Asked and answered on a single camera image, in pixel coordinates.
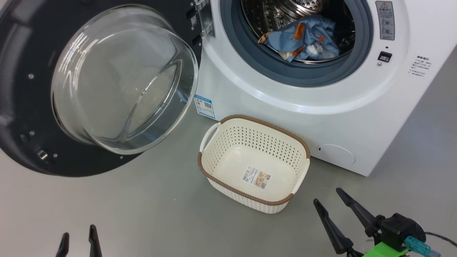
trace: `clothes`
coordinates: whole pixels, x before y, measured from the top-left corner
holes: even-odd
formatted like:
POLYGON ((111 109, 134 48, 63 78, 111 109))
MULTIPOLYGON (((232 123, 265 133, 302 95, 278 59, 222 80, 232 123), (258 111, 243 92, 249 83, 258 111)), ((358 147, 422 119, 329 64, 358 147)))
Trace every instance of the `clothes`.
POLYGON ((305 16, 299 21, 268 32, 259 39, 279 52, 287 62, 297 58, 305 60, 325 60, 340 54, 333 41, 335 22, 321 15, 305 16))

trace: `black cable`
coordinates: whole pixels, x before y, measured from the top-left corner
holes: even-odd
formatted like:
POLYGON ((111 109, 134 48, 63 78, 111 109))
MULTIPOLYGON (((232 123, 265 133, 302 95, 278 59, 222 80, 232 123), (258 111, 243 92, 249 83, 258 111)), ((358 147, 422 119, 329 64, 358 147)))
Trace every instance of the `black cable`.
POLYGON ((436 236, 442 240, 445 240, 445 241, 448 241, 449 243, 451 243, 453 246, 457 247, 457 243, 452 241, 451 239, 445 237, 445 236, 441 236, 439 234, 435 234, 435 233, 432 233, 432 232, 425 232, 427 235, 431 235, 431 236, 436 236))

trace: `metal hinge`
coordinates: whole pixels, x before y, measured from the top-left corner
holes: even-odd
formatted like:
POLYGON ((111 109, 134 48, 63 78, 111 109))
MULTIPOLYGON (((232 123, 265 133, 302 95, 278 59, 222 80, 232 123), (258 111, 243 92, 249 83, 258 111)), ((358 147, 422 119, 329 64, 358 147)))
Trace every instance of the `metal hinge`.
POLYGON ((215 37, 211 0, 195 0, 195 10, 198 11, 200 23, 202 25, 200 36, 205 37, 210 35, 215 37))

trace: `blue and white sticker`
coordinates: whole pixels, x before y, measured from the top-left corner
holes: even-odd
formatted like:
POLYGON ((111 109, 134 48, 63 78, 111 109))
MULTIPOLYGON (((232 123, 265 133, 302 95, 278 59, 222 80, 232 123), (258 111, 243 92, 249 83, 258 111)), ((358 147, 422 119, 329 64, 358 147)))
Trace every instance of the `blue and white sticker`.
POLYGON ((195 106, 199 114, 215 119, 213 102, 207 98, 195 95, 195 106))

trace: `floor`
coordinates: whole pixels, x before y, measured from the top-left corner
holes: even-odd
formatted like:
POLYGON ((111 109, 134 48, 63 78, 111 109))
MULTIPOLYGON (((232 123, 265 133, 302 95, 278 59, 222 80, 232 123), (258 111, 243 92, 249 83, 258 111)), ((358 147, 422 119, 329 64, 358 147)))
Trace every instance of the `floor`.
MULTIPOLYGON (((55 256, 70 233, 69 257, 89 256, 98 228, 104 256, 336 256, 313 206, 318 198, 340 230, 367 248, 344 188, 374 215, 398 212, 457 240, 457 51, 426 92, 370 177, 312 159, 301 189, 275 215, 218 193, 197 167, 200 140, 214 121, 194 109, 163 143, 135 162, 89 178, 28 171, 0 151, 0 255, 55 256)), ((442 256, 457 248, 433 237, 442 256)))

